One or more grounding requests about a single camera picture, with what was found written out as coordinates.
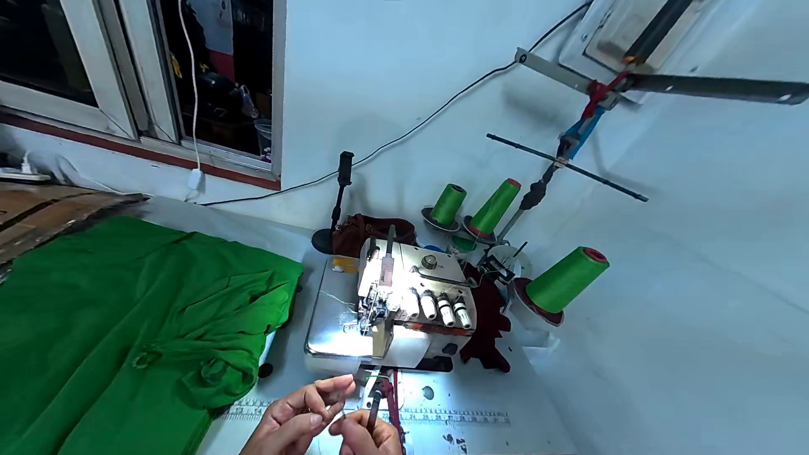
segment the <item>cardboard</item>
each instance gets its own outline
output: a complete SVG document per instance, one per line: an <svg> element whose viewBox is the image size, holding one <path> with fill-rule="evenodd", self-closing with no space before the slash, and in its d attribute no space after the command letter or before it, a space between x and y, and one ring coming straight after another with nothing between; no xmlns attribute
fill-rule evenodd
<svg viewBox="0 0 809 455"><path fill-rule="evenodd" d="M146 200L61 185L0 183L0 266L101 211Z"/></svg>

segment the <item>blue strap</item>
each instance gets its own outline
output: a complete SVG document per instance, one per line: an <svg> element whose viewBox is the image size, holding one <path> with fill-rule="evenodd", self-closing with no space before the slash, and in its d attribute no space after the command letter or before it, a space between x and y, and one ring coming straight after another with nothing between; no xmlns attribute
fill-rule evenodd
<svg viewBox="0 0 809 455"><path fill-rule="evenodd" d="M593 114L593 121L590 122L590 125L588 125L587 128L584 131L582 131L580 137L578 138L578 145L570 150L570 158L571 159L573 159L576 156L576 153L578 153L578 150L580 148L582 148L582 146L584 145L584 142L586 142L587 138L590 137L590 133L593 132L593 129L595 128L595 125L598 124L599 120L601 119L601 116L605 112L607 112L606 109L604 109L604 108L602 108L600 106L595 108L595 113ZM582 127L583 123L584 123L584 119L577 121L576 123L574 123L573 126L571 126L565 132L565 134L576 134L576 133L578 133L578 129Z"/></svg>

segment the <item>brown leather bag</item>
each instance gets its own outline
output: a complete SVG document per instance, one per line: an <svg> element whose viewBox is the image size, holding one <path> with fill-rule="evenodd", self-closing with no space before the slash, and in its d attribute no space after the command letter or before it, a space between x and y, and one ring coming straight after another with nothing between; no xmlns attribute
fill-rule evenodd
<svg viewBox="0 0 809 455"><path fill-rule="evenodd" d="M416 244L416 227L406 219L401 218L374 218L368 215L356 214L350 216L345 223L337 226L332 233L332 247L334 254L341 256L359 257L362 244L368 237L378 239L388 238L390 226L396 226L396 241L405 245Z"/></svg>

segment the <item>hand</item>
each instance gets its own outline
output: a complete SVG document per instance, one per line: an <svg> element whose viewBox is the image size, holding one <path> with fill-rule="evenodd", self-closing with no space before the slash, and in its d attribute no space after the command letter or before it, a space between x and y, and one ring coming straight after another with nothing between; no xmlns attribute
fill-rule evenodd
<svg viewBox="0 0 809 455"><path fill-rule="evenodd" d="M328 428L332 436L343 435L340 455L402 455L399 432L390 423L377 419L371 437L365 428L368 415L367 410L356 410Z"/></svg>
<svg viewBox="0 0 809 455"><path fill-rule="evenodd" d="M241 455L303 455L313 437L345 406L356 385L350 374L315 381L267 407Z"/></svg>

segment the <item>green cloth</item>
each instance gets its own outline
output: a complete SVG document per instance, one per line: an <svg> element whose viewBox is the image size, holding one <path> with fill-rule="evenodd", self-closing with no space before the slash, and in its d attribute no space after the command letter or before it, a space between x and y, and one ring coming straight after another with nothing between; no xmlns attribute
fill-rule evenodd
<svg viewBox="0 0 809 455"><path fill-rule="evenodd" d="M194 453L256 383L303 266L129 217L18 257L0 285L0 453Z"/></svg>

